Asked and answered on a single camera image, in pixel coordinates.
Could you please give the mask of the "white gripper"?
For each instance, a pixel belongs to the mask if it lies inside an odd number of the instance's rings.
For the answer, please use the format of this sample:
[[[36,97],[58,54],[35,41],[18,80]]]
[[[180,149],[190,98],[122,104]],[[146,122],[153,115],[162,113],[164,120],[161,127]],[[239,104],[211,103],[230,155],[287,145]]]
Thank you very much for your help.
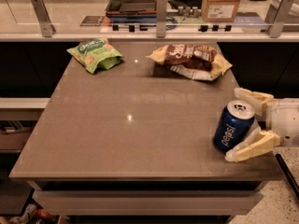
[[[228,162],[240,162],[266,154],[280,145],[299,147],[299,99],[275,99],[272,94],[234,88],[235,97],[253,106],[262,117],[266,112],[266,129],[254,129],[241,143],[225,154]]]

